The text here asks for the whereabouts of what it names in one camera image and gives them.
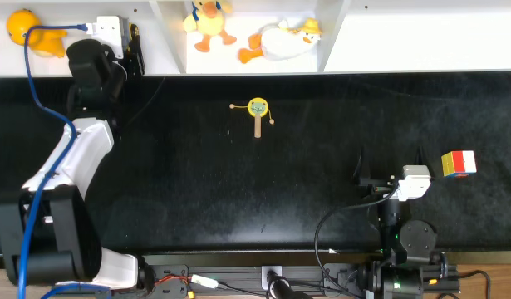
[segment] blue cable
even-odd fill
[[[71,139],[69,143],[66,145],[65,149],[61,152],[57,160],[54,162],[52,167],[45,174],[45,177],[42,179],[39,187],[37,187],[36,194],[33,198],[32,205],[30,207],[30,215],[28,217],[28,222],[26,229],[24,230],[24,238],[22,240],[22,248],[21,248],[21,261],[19,263],[19,283],[18,283],[18,292],[17,297],[19,299],[24,299],[26,297],[26,285],[27,285],[27,269],[28,269],[28,255],[30,252],[30,242],[32,240],[33,227],[35,225],[37,219],[37,210],[39,209],[39,204],[41,202],[42,190],[47,185],[47,182],[56,172],[59,164],[65,159],[66,154],[71,150],[72,145],[74,144],[74,140],[76,139],[76,127],[72,122],[67,119],[64,115],[55,112],[54,110],[50,110],[44,107],[39,98],[37,97],[36,88],[33,85],[32,73],[30,72],[30,62],[28,60],[28,39],[30,38],[30,34],[37,29],[78,29],[87,31],[87,26],[85,24],[81,25],[73,25],[73,26],[34,26],[28,30],[25,36],[24,41],[24,61],[26,62],[26,72],[28,74],[28,83],[30,83],[30,90],[32,91],[33,100],[36,105],[46,113],[57,117],[60,120],[63,120],[69,127],[71,127]]]
[[[94,290],[94,291],[100,291],[100,292],[107,292],[107,299],[111,298],[111,290],[109,287],[102,287],[102,286],[95,286],[95,285],[88,285],[88,284],[81,284],[81,283],[69,283],[67,285],[63,285],[61,287],[54,287],[51,289],[48,293],[43,295],[41,299],[48,299],[50,296],[54,296],[58,293],[67,291],[67,290]]]

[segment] blue scarf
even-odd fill
[[[216,2],[216,9],[218,9],[218,10],[222,9],[222,6],[220,5],[220,3],[218,1]],[[198,10],[198,8],[196,8],[196,6],[194,5],[194,2],[192,2],[192,17],[194,18],[194,20],[196,22],[199,21],[198,14],[196,13],[197,10]]]

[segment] white plush duck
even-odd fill
[[[249,47],[252,50],[240,49],[238,59],[242,63],[248,63],[261,56],[273,61],[294,58],[313,49],[321,34],[318,21],[313,18],[307,19],[299,29],[291,29],[287,21],[281,21],[278,25],[268,25],[261,33],[249,37]]]

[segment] toy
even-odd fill
[[[33,26],[41,26],[41,21],[33,12],[23,9],[14,12],[7,20],[7,33],[13,42],[24,46],[26,33]],[[42,30],[37,29],[30,33],[28,46],[34,53],[41,57],[65,56],[65,47],[62,37],[66,36],[65,30]]]
[[[247,106],[236,106],[234,104],[229,105],[230,109],[234,108],[248,108],[248,112],[255,118],[255,138],[261,138],[261,119],[268,113],[270,116],[270,125],[275,124],[275,120],[272,118],[272,112],[270,112],[270,106],[263,98],[252,99]]]
[[[445,177],[465,177],[477,172],[473,150],[457,150],[441,157]]]
[[[321,34],[318,21],[313,18],[308,18],[299,29],[290,29],[287,21],[281,21],[277,26],[268,25],[261,33],[249,37],[252,50],[240,49],[238,59],[245,64],[261,56],[273,61],[294,58],[313,49]]]
[[[222,11],[233,12],[231,4],[210,0],[199,0],[192,2],[192,14],[185,18],[183,29],[192,32],[196,29],[204,35],[204,39],[194,45],[201,52],[209,51],[211,37],[220,35],[224,45],[231,45],[237,41],[237,37],[230,36],[225,30],[225,18]]]

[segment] wooden handle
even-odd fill
[[[255,115],[255,138],[261,138],[261,115]]]

